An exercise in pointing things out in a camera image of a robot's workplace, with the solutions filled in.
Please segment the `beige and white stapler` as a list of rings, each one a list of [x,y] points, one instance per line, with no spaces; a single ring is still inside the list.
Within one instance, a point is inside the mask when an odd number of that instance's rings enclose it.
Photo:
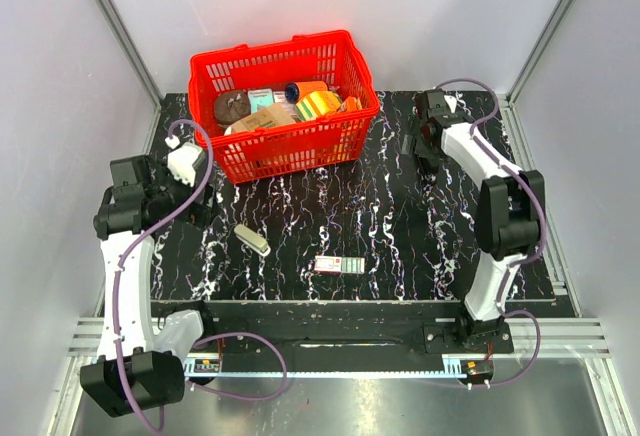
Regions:
[[[234,228],[235,236],[251,250],[261,257],[267,257],[271,252],[271,247],[267,240],[259,233],[251,230],[243,224],[238,224]]]

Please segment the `black stapler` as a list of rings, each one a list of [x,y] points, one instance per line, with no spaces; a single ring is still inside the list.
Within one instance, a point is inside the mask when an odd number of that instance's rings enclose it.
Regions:
[[[421,174],[421,178],[430,184],[435,184],[437,181],[439,168],[441,165],[440,159],[436,155],[417,156],[416,165]]]

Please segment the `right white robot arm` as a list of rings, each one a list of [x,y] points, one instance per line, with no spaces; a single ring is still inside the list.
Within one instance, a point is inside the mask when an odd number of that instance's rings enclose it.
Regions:
[[[480,259],[455,318],[453,337],[468,352],[494,347],[507,331],[508,286],[519,268],[543,250],[544,177],[504,157],[443,90],[416,94],[414,107],[404,144],[420,169],[435,173],[449,158],[479,190],[474,235]]]

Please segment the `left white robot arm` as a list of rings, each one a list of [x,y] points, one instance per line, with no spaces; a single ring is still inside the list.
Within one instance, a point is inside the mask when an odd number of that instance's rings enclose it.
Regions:
[[[111,417],[181,401],[189,351],[206,351],[217,337],[200,309],[175,312],[153,329],[150,273],[159,230],[171,222],[203,229],[212,221],[206,151],[176,137],[167,144],[164,160],[112,161],[112,184],[93,218],[105,267],[104,320],[96,360],[81,368],[80,383]]]

